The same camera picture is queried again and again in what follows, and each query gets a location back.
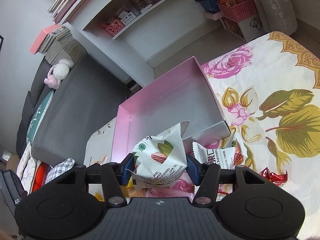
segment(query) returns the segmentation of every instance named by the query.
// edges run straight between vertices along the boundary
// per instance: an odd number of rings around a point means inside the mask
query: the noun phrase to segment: teal pillow
[[[37,111],[34,113],[27,132],[27,144],[29,142],[32,143],[33,139],[35,138],[40,123],[45,115],[45,112],[47,111],[51,103],[53,94],[53,90],[49,92],[47,96],[43,99],[42,103],[39,105]]]

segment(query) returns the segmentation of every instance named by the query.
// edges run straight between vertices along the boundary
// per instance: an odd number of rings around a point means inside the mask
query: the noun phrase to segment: picture frame
[[[3,37],[0,35],[0,51],[1,51],[2,43],[3,43]]]

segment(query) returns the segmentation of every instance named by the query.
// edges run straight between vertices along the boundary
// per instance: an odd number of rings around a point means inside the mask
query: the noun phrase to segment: pink basket
[[[236,22],[241,22],[258,13],[253,0],[247,0],[231,7],[221,4],[217,5],[221,9],[225,17]]]
[[[115,36],[119,31],[121,31],[124,28],[124,24],[120,22],[119,19],[115,19],[109,25],[100,24],[99,26],[105,27],[105,30],[109,32],[112,36]]]

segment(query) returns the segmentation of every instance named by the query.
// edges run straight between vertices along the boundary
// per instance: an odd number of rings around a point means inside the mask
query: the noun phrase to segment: white plush toy
[[[61,81],[66,78],[74,65],[70,59],[63,58],[59,60],[58,64],[50,68],[47,78],[44,79],[44,83],[48,85],[49,88],[58,89]]]

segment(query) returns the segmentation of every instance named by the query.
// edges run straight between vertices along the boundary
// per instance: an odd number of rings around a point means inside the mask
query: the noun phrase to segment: gold border pattern
[[[315,85],[313,88],[320,89],[320,60],[301,44],[282,32],[271,32],[268,40],[282,41],[281,52],[290,52],[298,56],[296,66],[303,66],[315,72]]]

